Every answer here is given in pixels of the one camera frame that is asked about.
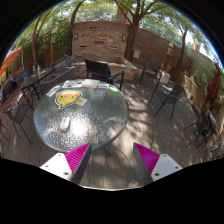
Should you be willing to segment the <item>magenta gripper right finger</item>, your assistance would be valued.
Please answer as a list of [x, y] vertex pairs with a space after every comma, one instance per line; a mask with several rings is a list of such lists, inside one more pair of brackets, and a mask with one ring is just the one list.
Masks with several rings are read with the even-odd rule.
[[143, 186], [182, 169], [168, 154], [157, 154], [138, 143], [133, 144], [133, 154]]

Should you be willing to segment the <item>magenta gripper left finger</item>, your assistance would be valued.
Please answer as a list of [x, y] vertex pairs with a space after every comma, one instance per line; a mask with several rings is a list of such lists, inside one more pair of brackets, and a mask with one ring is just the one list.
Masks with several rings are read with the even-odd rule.
[[89, 161], [91, 152], [91, 144], [87, 143], [66, 154], [57, 153], [45, 162], [41, 166], [41, 169], [75, 184], [79, 184]]

